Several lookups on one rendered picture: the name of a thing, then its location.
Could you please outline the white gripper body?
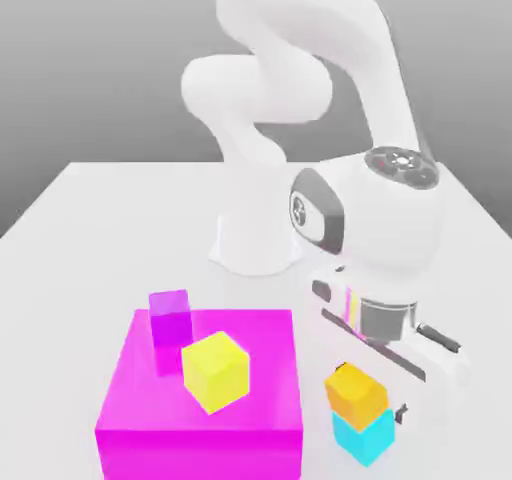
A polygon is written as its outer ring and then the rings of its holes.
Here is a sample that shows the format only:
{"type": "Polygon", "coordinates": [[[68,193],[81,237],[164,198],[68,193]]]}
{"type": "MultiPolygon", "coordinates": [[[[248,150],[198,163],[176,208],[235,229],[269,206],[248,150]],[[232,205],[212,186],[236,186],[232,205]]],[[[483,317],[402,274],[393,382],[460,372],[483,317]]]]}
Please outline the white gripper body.
{"type": "Polygon", "coordinates": [[[455,396],[470,383],[472,365],[462,345],[430,325],[407,323],[400,340],[384,343],[358,334],[325,307],[320,314],[333,325],[327,338],[337,353],[336,366],[351,363],[387,385],[394,395],[405,390],[407,383],[392,380],[390,372],[405,374],[442,398],[455,396]]]}

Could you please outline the small orange cube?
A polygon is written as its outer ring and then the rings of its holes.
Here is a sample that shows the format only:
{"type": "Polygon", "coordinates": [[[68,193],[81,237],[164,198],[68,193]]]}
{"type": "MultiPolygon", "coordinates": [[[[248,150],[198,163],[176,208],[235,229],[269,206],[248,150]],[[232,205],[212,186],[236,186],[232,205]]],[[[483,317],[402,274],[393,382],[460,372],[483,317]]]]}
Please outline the small orange cube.
{"type": "Polygon", "coordinates": [[[331,410],[357,431],[389,408],[386,388],[351,363],[333,372],[324,385],[331,410]]]}

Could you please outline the small cyan cube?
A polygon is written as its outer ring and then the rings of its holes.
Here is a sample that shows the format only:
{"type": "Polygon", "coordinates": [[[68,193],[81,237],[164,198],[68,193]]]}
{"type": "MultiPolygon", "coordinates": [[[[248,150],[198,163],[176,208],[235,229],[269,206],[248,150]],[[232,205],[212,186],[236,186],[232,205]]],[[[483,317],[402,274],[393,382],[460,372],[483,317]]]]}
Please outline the small cyan cube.
{"type": "Polygon", "coordinates": [[[331,415],[336,443],[365,467],[373,464],[395,442],[395,419],[391,409],[385,410],[361,431],[337,413],[331,415]]]}

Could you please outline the small yellow cube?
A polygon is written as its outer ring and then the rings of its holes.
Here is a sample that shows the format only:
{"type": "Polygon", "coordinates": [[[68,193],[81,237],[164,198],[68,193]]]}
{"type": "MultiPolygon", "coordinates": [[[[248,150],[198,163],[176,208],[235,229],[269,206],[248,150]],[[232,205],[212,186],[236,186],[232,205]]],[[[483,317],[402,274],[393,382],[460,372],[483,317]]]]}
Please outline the small yellow cube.
{"type": "Polygon", "coordinates": [[[184,386],[212,415],[250,392],[250,356],[225,331],[195,341],[181,351],[184,386]]]}

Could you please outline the small purple cube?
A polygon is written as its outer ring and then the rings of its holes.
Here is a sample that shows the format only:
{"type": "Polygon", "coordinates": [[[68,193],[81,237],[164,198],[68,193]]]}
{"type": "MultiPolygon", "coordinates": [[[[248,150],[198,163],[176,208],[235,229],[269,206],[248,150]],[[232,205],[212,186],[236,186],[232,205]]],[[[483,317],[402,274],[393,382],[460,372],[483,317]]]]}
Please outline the small purple cube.
{"type": "Polygon", "coordinates": [[[180,289],[150,294],[149,319],[158,375],[181,374],[181,351],[193,341],[187,291],[180,289]]]}

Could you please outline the large magenta box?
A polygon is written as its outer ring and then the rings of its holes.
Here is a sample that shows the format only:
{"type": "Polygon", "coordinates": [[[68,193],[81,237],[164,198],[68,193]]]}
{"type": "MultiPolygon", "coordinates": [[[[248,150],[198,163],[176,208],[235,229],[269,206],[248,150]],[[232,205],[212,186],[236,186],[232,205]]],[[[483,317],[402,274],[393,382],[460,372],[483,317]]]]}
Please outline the large magenta box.
{"type": "Polygon", "coordinates": [[[146,309],[135,311],[95,436],[105,480],[300,480],[303,422],[292,313],[198,309],[250,355],[250,392],[208,415],[178,375],[158,374],[146,309]]]}

